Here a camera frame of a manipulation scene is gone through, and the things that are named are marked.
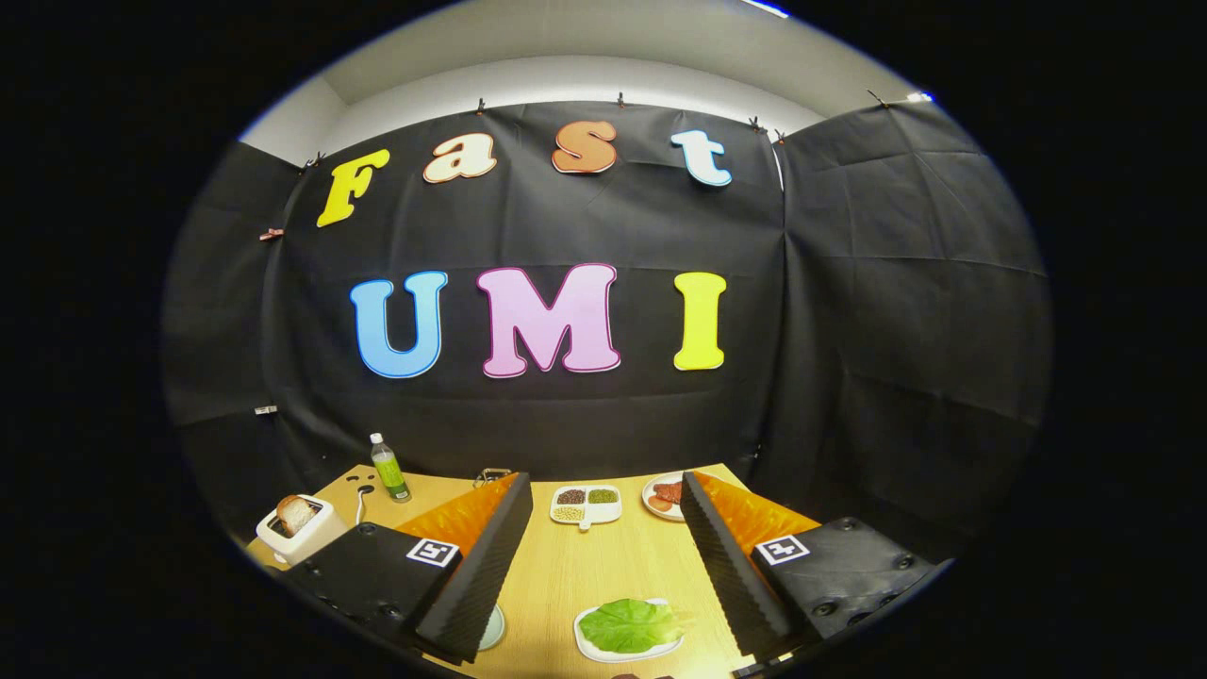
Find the meat slice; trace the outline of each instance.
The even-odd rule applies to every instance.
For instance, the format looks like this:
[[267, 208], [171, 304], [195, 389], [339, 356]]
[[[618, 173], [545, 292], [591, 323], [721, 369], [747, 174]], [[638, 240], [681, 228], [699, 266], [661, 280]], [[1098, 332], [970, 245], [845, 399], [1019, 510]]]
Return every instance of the meat slice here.
[[680, 504], [680, 499], [683, 497], [683, 482], [676, 481], [675, 484], [654, 484], [654, 494], [677, 505]]

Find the lettuce leaf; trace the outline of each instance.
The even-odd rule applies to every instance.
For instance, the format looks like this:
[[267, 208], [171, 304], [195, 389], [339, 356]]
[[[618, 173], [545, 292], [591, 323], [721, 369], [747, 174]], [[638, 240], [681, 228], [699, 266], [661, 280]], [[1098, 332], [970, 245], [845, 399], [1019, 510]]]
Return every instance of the lettuce leaf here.
[[645, 652], [683, 636], [671, 607], [637, 599], [604, 604], [584, 615], [578, 628], [595, 648], [614, 654]]

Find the black foam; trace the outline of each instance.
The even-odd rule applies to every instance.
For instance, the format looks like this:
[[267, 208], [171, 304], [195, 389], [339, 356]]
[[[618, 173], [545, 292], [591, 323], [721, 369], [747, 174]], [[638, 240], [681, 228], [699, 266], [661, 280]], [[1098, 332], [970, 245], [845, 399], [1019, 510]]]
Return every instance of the black foam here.
[[281, 575], [389, 643], [408, 648], [415, 625], [449, 581], [461, 552], [442, 566], [408, 558], [421, 538], [372, 522], [355, 528]]
[[856, 519], [793, 535], [809, 554], [772, 564], [752, 558], [772, 590], [829, 638], [914, 586], [934, 566]]
[[470, 556], [415, 628], [420, 649], [453, 665], [473, 662], [531, 515], [529, 475], [519, 473]]
[[680, 508], [737, 649], [756, 657], [791, 650], [791, 639], [807, 626], [803, 620], [794, 624], [759, 579], [694, 474], [683, 475]]

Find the letter m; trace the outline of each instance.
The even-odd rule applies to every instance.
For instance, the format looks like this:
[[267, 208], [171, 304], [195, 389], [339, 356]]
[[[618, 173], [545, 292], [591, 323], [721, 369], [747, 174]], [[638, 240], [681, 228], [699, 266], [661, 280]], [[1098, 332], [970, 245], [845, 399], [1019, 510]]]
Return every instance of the letter m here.
[[527, 362], [517, 351], [517, 335], [542, 373], [558, 358], [570, 333], [570, 352], [561, 365], [573, 373], [601, 373], [620, 365], [608, 326], [608, 287], [616, 269], [608, 264], [578, 264], [566, 273], [552, 306], [547, 306], [523, 269], [496, 268], [478, 276], [490, 298], [490, 377], [518, 377]]

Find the yellow letter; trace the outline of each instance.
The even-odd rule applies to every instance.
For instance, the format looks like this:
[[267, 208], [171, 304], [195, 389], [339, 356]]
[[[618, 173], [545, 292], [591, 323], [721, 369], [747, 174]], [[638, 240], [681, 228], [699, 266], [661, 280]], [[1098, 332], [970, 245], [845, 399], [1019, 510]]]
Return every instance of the yellow letter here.
[[498, 163], [490, 157], [494, 146], [495, 139], [482, 131], [454, 136], [432, 151], [439, 157], [424, 168], [424, 178], [438, 183], [459, 176], [482, 176]]
[[725, 353], [717, 349], [717, 302], [725, 291], [725, 279], [693, 270], [676, 275], [675, 287], [683, 293], [683, 349], [675, 355], [675, 368], [721, 368]]
[[352, 216], [352, 204], [348, 200], [348, 193], [351, 192], [355, 198], [363, 195], [365, 189], [369, 187], [369, 180], [373, 178], [373, 168], [385, 166], [387, 162], [390, 151], [381, 148], [331, 170], [334, 180], [331, 182], [331, 193], [327, 194], [327, 207], [319, 215], [319, 227]]

